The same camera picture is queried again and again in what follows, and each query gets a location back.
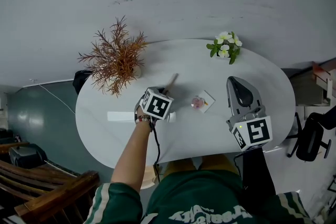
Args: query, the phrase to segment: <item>wooden chair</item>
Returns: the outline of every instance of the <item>wooden chair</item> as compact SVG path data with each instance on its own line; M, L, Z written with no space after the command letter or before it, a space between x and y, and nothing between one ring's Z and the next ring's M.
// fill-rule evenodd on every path
M29 145L29 142L17 142L10 144L0 144L0 154L7 154L9 149L13 146L26 146Z
M78 177L48 166L23 169L0 161L0 219L26 223L83 223L99 185L97 172Z

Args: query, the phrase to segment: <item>person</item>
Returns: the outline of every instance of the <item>person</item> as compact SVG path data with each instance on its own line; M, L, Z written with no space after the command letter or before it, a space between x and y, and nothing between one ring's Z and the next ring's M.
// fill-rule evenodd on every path
M137 113L144 117L140 107ZM86 224L313 223L298 193L275 195L261 149L243 155L244 180L221 154L204 156L198 170L191 159L169 162L143 216L139 193L150 132L149 121L136 124L111 183L96 191Z

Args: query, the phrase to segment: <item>office chair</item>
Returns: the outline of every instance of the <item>office chair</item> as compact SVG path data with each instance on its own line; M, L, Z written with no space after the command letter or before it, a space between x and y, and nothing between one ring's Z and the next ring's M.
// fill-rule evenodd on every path
M306 120L304 128L302 129L299 120L299 114L295 113L298 123L298 133L289 135L286 139L297 138L293 151L287 154L291 158L296 151L296 156L307 162L312 162L316 159L320 146L326 149L324 158L328 156L331 140L328 144L322 141L323 127L331 130L336 127L336 106L329 110L326 114L311 113Z

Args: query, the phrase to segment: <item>green leaves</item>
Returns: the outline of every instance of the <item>green leaves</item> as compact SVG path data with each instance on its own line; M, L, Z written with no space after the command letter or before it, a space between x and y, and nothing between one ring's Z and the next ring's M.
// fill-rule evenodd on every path
M213 48L213 49L210 51L210 57L212 57L213 55L215 55L215 53L217 53L217 48Z
M236 57L237 57L236 55L231 55L229 65L232 65L235 62Z
M215 45L213 45L213 44L207 44L206 47L207 47L209 50L212 50L213 48L215 48Z
M230 57L231 57L230 63L229 63L230 65L232 65L235 62L235 60L236 60L236 58L239 54L240 54L240 48L238 48L236 50L234 50L234 48L232 48L232 53L230 53Z
M230 47L229 50L228 50L228 53L230 55L232 55L234 53L235 46L233 44L230 44L230 43L228 45Z

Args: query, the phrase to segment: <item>orange dried plant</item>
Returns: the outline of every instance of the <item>orange dried plant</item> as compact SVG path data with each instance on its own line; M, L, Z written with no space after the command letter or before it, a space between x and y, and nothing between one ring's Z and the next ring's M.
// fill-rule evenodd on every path
M134 68L142 66L139 59L140 52L146 47L143 32L137 37L128 37L125 30L125 16L121 20L116 18L117 23L112 25L112 39L105 36L104 29L98 31L96 36L99 41L92 42L93 50L89 54L79 54L79 62L86 62L86 68L92 71L95 85L103 92L107 91L117 97L122 88L136 79Z

